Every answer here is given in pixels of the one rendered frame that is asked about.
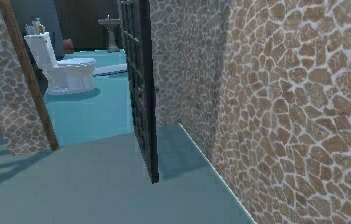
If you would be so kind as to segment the black room door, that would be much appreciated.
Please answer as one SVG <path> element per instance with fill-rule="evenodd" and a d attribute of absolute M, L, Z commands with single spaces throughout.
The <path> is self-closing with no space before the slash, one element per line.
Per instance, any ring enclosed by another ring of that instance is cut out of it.
<path fill-rule="evenodd" d="M 151 183 L 159 182 L 150 1 L 119 0 L 134 134 Z"/>

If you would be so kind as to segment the red round bin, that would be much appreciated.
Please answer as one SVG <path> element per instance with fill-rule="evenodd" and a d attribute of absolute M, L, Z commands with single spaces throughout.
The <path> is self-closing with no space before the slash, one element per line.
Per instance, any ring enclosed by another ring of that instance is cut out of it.
<path fill-rule="evenodd" d="M 73 54 L 74 53 L 74 47 L 73 47 L 73 42 L 71 39 L 65 39 L 63 41 L 64 49 L 66 54 Z"/>

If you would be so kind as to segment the white toilet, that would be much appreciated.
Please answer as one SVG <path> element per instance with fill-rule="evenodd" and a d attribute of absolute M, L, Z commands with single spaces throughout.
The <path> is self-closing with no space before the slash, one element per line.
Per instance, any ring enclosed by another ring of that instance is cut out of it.
<path fill-rule="evenodd" d="M 96 68 L 94 58 L 72 58 L 58 61 L 48 32 L 25 35 L 24 39 L 37 67 L 47 78 L 49 95 L 76 94 L 95 88 L 92 80 Z"/>

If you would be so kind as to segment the grey pedestal sink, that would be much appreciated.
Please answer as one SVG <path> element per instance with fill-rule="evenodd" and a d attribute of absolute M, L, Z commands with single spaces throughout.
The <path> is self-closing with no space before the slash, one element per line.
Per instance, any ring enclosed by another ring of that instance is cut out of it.
<path fill-rule="evenodd" d="M 104 19 L 99 19 L 98 23 L 100 25 L 103 25 L 107 28 L 108 30 L 108 36 L 109 36 L 109 43 L 108 43 L 108 49 L 107 52 L 108 53 L 112 53 L 112 52 L 119 52 L 120 49 L 118 48 L 118 46 L 116 45 L 115 42 L 115 35 L 113 32 L 113 29 L 120 24 L 120 20 L 119 19 L 111 19 L 109 17 L 104 18 Z"/>

